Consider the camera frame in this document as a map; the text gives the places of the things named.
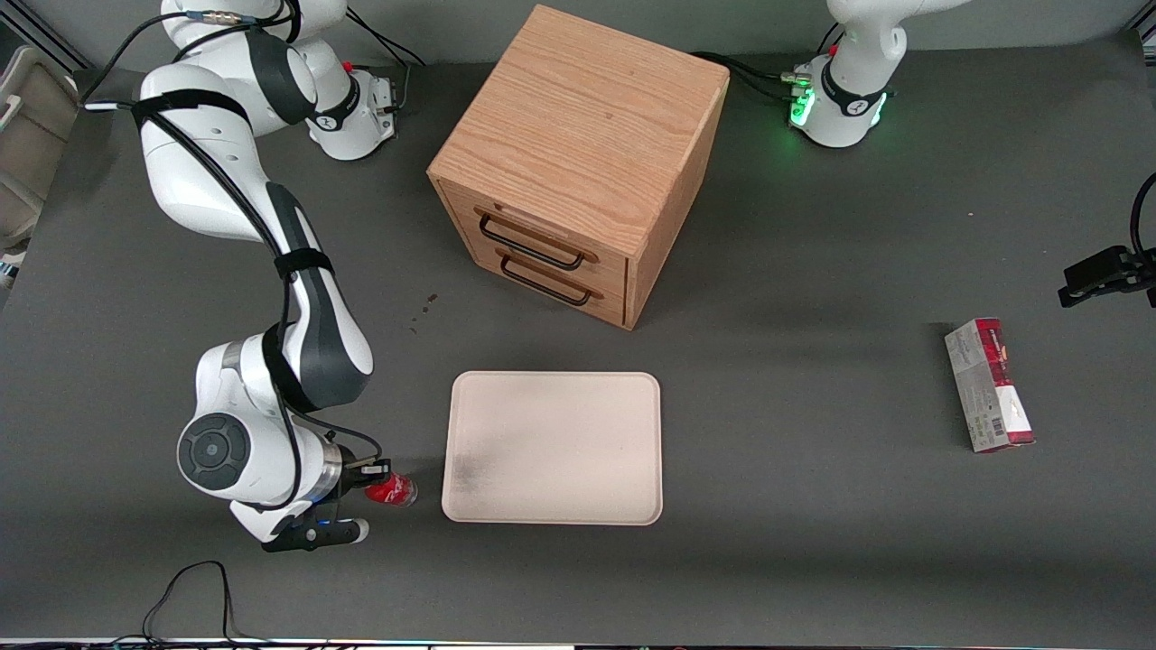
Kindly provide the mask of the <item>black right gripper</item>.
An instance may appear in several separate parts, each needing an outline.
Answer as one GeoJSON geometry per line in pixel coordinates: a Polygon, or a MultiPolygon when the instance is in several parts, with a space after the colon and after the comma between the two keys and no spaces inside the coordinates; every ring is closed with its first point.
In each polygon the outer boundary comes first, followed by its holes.
{"type": "Polygon", "coordinates": [[[392,477],[391,460],[365,461],[360,466],[360,457],[350,448],[339,444],[341,473],[329,492],[329,520],[341,519],[341,501],[355,488],[360,480],[388,480],[392,477]]]}

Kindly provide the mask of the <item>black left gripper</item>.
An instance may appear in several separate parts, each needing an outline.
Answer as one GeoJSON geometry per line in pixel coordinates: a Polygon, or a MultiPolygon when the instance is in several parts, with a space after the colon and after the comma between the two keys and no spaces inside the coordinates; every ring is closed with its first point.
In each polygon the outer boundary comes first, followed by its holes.
{"type": "Polygon", "coordinates": [[[1077,306],[1107,293],[1138,293],[1143,285],[1149,305],[1156,308],[1155,250],[1133,254],[1128,248],[1110,246],[1087,256],[1064,271],[1066,285],[1058,289],[1062,308],[1077,306]]]}

